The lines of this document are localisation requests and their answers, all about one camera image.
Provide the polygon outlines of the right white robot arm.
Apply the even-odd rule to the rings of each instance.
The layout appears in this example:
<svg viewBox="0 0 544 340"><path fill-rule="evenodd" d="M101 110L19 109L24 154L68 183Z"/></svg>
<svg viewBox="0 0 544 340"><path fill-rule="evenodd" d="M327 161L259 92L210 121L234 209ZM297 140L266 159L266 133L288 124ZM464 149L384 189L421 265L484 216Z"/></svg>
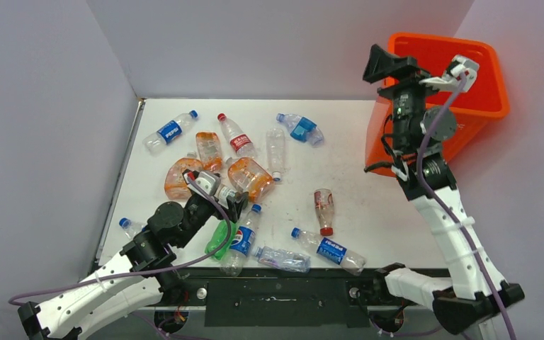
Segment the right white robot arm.
<svg viewBox="0 0 544 340"><path fill-rule="evenodd" d="M463 207L456 179L443 156L443 143L457 129L451 105L475 83L478 63L456 55L440 76L422 69L414 57L394 55L372 45L363 80L373 84L391 78L377 90L392 110L379 141L387 160L369 164L365 172L389 169L406 199L431 230L447 265L446 278L417 273L394 263L378 270L373 296L381 303L404 298L431 310L448 333L501 316L509 332L507 310L525 297L521 286L497 270Z"/></svg>

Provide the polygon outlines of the clear bottle white cap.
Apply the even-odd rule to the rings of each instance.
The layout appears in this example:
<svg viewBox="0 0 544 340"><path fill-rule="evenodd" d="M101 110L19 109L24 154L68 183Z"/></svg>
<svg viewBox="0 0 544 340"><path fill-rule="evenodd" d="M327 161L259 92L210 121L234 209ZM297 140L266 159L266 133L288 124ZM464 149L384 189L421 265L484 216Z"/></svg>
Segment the clear bottle white cap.
<svg viewBox="0 0 544 340"><path fill-rule="evenodd" d="M285 173L285 134L279 128L266 132L268 170L275 182L283 180Z"/></svg>

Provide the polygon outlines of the clear bottle red cap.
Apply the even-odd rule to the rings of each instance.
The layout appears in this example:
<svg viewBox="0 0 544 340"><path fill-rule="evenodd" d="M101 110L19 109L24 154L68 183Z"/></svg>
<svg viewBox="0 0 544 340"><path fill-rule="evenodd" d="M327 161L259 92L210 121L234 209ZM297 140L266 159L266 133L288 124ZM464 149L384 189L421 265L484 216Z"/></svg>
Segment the clear bottle red cap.
<svg viewBox="0 0 544 340"><path fill-rule="evenodd" d="M334 199L329 189L320 188L314 192L314 209L319 223L320 234L323 237L332 236L334 233Z"/></svg>

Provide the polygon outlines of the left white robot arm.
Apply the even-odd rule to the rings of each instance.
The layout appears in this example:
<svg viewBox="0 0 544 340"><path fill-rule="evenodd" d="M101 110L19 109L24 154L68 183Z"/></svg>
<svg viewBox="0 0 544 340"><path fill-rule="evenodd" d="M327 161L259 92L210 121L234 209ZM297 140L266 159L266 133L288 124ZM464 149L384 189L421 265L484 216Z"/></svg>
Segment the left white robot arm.
<svg viewBox="0 0 544 340"><path fill-rule="evenodd" d="M92 334L142 307L176 304L183 295L178 271L214 253L174 264L175 248L184 248L212 217L236 222L249 202L248 193L225 188L209 171L185 171L191 192L185 204L162 203L142 228L108 262L82 281L46 290L43 302L19 302L18 316L29 339L87 339Z"/></svg>

